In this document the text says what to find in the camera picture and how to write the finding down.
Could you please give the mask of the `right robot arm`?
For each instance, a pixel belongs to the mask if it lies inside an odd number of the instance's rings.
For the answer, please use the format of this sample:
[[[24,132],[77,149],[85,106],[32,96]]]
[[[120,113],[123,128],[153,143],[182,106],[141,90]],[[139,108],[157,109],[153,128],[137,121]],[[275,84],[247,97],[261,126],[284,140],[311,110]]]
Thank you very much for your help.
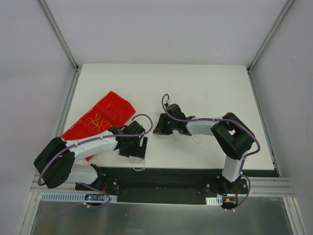
[[[163,110],[153,133],[171,135],[177,131],[186,136],[214,136],[226,154],[220,180],[221,190],[225,193],[233,192],[238,186],[237,179],[241,176],[243,161],[260,151],[260,143],[255,135],[234,113],[229,112],[219,118],[187,117],[177,104],[165,105]]]

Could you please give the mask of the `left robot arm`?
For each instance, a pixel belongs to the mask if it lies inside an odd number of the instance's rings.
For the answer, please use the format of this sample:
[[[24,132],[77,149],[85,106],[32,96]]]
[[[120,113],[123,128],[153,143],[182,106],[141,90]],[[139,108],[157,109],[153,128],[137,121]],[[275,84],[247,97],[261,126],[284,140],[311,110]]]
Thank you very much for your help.
[[[96,164],[81,165],[83,160],[102,152],[117,151],[129,158],[145,158],[148,138],[145,129],[133,121],[122,128],[110,129],[95,136],[66,141],[53,138],[34,161],[39,172],[38,185],[56,188],[63,183],[80,183],[92,190],[100,190],[104,173]]]

